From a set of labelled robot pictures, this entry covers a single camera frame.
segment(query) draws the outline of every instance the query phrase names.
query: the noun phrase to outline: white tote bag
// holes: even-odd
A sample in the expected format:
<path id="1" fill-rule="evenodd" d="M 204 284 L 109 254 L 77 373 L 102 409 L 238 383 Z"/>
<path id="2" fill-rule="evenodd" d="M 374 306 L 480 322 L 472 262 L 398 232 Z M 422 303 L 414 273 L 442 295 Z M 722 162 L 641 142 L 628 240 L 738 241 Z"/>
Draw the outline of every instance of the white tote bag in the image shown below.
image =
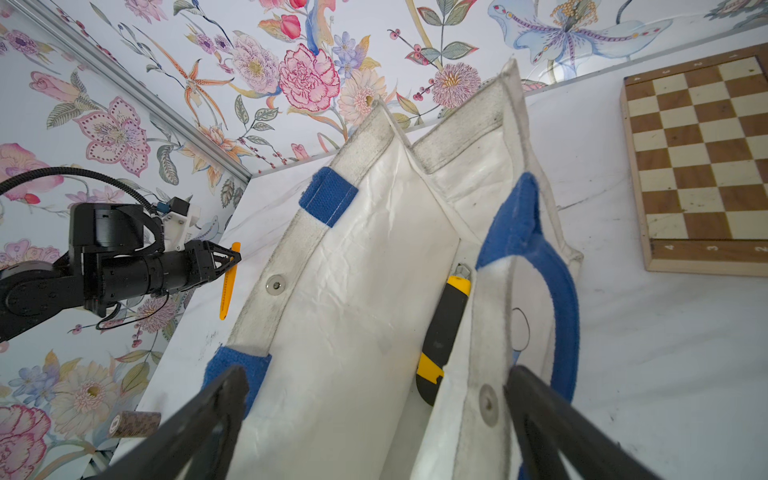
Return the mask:
<path id="1" fill-rule="evenodd" d="M 376 106 L 315 175 L 206 372 L 249 377 L 229 478 L 379 478 L 457 263 L 476 267 L 472 292 L 410 475 L 515 477 L 502 386 L 517 361 L 571 399 L 581 254 L 533 155 L 514 62 L 413 146 Z"/>

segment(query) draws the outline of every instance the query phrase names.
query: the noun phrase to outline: drawn circle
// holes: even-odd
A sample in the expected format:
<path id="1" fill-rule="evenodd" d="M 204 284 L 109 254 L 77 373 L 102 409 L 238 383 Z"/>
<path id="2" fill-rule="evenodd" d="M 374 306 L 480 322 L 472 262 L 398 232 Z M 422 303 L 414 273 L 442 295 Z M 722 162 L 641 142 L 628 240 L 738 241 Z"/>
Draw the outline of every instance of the drawn circle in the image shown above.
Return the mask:
<path id="1" fill-rule="evenodd" d="M 531 325 L 528 323 L 528 317 L 517 307 L 512 309 L 510 337 L 512 349 L 517 352 L 527 349 L 531 342 Z"/>

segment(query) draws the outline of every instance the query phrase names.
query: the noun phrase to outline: white fabric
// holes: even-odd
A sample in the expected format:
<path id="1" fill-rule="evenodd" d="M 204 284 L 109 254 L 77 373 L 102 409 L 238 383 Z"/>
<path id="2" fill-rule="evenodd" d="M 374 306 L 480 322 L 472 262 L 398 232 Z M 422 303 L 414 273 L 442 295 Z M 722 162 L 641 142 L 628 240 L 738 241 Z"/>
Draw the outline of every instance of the white fabric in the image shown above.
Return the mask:
<path id="1" fill-rule="evenodd" d="M 541 188 L 545 236 L 573 274 L 581 261 L 565 244 L 533 157 L 514 64 L 413 148 L 376 106 L 332 167 L 359 193 L 333 228 L 306 212 L 296 215 L 228 343 L 273 355 L 243 423 L 230 478 L 379 477 L 445 279 L 458 261 L 475 265 L 499 206 L 524 171 Z M 551 371 L 546 286 L 525 260 L 498 263 L 494 272 L 506 281 L 490 276 L 473 285 L 411 478 L 510 472 L 505 414 L 488 435 L 477 405 L 477 389 L 486 382 L 503 402 L 514 344 L 505 312 L 510 296 L 527 297 L 534 312 L 531 345 L 520 362 L 542 375 Z M 262 283 L 275 274 L 288 275 L 288 290 L 272 297 Z M 478 280 L 474 271 L 472 279 Z M 478 308 L 480 298 L 497 300 L 488 302 L 496 310 Z M 483 322 L 475 325 L 473 315 Z"/>

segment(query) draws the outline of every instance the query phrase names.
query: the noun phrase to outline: chessboard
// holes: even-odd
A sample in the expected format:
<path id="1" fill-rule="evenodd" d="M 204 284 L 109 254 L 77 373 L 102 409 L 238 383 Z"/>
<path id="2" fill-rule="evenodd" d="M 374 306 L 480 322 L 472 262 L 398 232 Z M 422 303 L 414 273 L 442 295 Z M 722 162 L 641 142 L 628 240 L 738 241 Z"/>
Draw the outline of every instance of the chessboard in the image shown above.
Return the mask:
<path id="1" fill-rule="evenodd" d="M 624 79 L 650 271 L 768 276 L 768 44 Z"/>

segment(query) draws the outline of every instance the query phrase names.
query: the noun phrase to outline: floral wallpaper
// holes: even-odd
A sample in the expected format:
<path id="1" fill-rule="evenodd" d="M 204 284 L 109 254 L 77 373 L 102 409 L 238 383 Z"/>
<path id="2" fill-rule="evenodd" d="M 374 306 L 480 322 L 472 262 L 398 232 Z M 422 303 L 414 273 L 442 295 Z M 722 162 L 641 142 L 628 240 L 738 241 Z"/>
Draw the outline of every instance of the floral wallpaper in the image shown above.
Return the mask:
<path id="1" fill-rule="evenodd" d="M 404 128 L 439 121 L 510 57 L 535 90 L 768 15 L 768 0 L 44 1 L 254 174 L 339 148 L 374 101 Z"/>
<path id="2" fill-rule="evenodd" d="M 164 18 L 160 10 L 138 11 Z M 1 2 L 0 71 L 0 181 L 82 166 L 122 179 L 152 202 L 189 199 L 202 209 L 198 237 L 220 238 L 245 185 Z M 243 147 L 227 143 L 215 125 L 207 134 L 234 155 Z M 2 195 L 0 269 L 58 259 L 68 248 L 69 209 L 83 202 L 135 203 L 117 188 L 68 175 Z M 92 313 L 66 310 L 0 343 L 0 478 L 80 478 L 91 455 L 113 448 L 111 420 L 137 405 L 191 294 L 127 300 L 102 331 Z"/>

